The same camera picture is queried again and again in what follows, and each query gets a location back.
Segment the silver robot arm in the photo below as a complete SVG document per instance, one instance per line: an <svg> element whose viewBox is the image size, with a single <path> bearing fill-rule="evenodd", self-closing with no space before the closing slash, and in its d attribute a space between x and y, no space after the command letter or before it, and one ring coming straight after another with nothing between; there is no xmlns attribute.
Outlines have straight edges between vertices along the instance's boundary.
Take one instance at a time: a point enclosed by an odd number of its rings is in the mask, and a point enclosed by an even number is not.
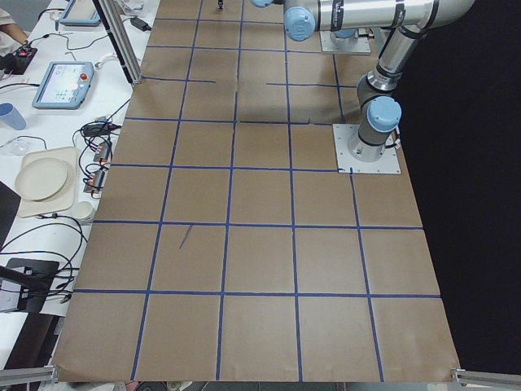
<svg viewBox="0 0 521 391"><path fill-rule="evenodd" d="M336 37L346 30L391 29L376 65L358 82L362 121L349 139L355 159L379 160L389 134L401 120L401 106L392 97L405 63L427 31L464 16L472 1L277 1L283 7L287 36L302 42L313 33L328 31Z"/></svg>

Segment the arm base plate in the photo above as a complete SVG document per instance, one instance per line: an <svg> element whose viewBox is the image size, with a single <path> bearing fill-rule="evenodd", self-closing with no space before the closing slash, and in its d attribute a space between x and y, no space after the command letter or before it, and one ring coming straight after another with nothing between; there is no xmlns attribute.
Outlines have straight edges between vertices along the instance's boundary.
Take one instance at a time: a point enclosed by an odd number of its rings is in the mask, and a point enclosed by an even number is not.
<svg viewBox="0 0 521 391"><path fill-rule="evenodd" d="M320 32L322 52L330 54L344 55L364 55L371 54L367 33L361 30L353 30L350 37L341 37L338 32Z"/></svg>
<svg viewBox="0 0 521 391"><path fill-rule="evenodd" d="M380 146L359 139L359 125L333 124L337 170L342 174L400 174L401 168L392 136Z"/></svg>

